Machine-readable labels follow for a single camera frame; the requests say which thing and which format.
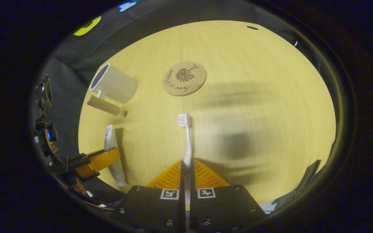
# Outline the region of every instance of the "white cup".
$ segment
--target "white cup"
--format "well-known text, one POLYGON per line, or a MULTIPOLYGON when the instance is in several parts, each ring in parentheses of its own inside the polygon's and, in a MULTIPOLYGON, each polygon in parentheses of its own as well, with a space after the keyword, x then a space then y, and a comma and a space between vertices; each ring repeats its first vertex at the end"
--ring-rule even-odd
POLYGON ((110 63, 104 65, 90 83, 90 91, 97 93, 98 98, 108 97, 123 104, 133 97, 137 87, 135 80, 110 63))

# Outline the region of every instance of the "wooden table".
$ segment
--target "wooden table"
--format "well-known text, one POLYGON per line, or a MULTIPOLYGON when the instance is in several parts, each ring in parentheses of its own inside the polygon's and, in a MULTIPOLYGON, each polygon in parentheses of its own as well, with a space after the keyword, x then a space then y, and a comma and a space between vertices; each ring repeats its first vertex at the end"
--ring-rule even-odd
MULTIPOLYGON (((314 66, 293 45, 260 25, 205 21, 157 32, 126 47, 111 63, 138 82, 126 117, 88 106, 79 125, 80 152, 102 149, 106 126, 123 127, 129 185, 146 185, 183 158, 192 117, 193 156, 258 203, 290 192, 308 165, 326 163, 335 139, 333 104, 314 66), (247 28, 253 26, 258 30, 247 28), (183 97, 163 89, 165 72, 183 61, 202 64, 207 80, 183 97)), ((99 178, 118 188, 108 168, 99 178)))

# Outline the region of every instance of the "toothbrush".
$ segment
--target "toothbrush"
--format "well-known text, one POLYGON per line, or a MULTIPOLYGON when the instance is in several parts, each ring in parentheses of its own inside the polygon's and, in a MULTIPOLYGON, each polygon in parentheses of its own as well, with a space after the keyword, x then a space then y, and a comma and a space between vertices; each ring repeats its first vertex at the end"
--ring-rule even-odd
POLYGON ((186 153, 184 157, 185 167, 189 170, 191 167, 192 152, 191 152, 191 140, 189 140, 189 125, 190 125, 188 113, 178 115, 178 124, 180 127, 186 128, 186 153))

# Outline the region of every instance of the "printed tree logo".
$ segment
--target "printed tree logo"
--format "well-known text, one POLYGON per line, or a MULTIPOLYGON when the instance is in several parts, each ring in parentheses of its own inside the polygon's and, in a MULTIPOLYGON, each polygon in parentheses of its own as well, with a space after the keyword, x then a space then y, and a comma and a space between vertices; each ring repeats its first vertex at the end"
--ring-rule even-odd
POLYGON ((195 64, 194 64, 194 66, 191 68, 191 69, 189 69, 189 70, 187 70, 187 69, 185 69, 185 68, 182 68, 182 69, 180 69, 179 71, 178 71, 178 73, 176 73, 176 79, 178 80, 178 81, 181 81, 181 82, 187 82, 187 81, 190 81, 191 79, 193 79, 193 78, 195 78, 192 74, 191 74, 191 71, 193 70, 193 69, 195 69, 195 68, 198 68, 198 66, 196 66, 195 64))

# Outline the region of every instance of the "cork coaster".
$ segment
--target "cork coaster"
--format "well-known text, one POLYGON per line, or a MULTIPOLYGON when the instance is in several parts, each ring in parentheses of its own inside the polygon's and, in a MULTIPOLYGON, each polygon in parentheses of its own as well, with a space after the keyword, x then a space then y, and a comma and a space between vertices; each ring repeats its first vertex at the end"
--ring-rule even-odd
POLYGON ((207 78, 205 68, 196 62, 181 62, 172 66, 164 75, 163 88, 175 96, 196 92, 207 78))

